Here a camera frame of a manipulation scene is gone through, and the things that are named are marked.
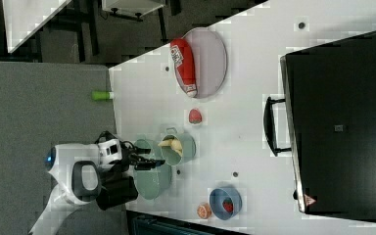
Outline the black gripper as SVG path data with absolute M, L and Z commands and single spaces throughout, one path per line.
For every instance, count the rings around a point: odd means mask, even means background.
M 109 169 L 101 172 L 102 190 L 96 199 L 98 207 L 105 211 L 125 203 L 134 201 L 138 197 L 138 192 L 132 176 L 126 173 L 131 165 L 135 170 L 151 170 L 160 167 L 165 160 L 148 160 L 140 154 L 150 154 L 151 149 L 140 149 L 129 144 L 120 144 L 120 160 L 109 161 Z

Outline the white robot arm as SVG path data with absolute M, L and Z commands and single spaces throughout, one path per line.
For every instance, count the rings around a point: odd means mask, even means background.
M 47 206 L 28 235 L 56 235 L 64 220 L 95 202 L 105 211 L 138 197 L 134 179 L 125 173 L 151 170 L 163 160 L 148 159 L 151 151 L 116 138 L 94 144 L 59 144 L 51 148 L 44 165 L 56 180 Z

